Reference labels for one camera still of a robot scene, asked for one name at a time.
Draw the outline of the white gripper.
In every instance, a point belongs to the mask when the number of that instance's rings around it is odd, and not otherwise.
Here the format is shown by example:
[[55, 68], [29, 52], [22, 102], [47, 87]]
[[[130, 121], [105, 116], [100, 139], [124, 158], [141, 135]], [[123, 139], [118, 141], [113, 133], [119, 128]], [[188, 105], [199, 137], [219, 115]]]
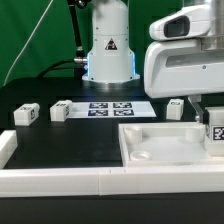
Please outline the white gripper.
[[224, 91], [224, 0], [183, 0], [178, 12], [152, 23], [144, 89], [152, 98], [189, 96], [203, 122], [197, 94]]

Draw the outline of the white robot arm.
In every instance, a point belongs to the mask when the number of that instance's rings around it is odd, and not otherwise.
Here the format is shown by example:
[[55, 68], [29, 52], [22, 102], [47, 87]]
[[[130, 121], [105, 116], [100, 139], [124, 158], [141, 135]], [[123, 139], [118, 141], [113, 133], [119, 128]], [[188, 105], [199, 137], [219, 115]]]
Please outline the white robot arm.
[[[111, 88], [139, 78], [129, 48], [128, 8], [93, 0], [93, 47], [83, 81]], [[152, 98], [186, 96], [200, 123], [221, 124], [224, 108], [201, 109], [203, 94], [224, 92], [224, 0], [183, 0], [178, 12], [152, 23], [144, 90]]]

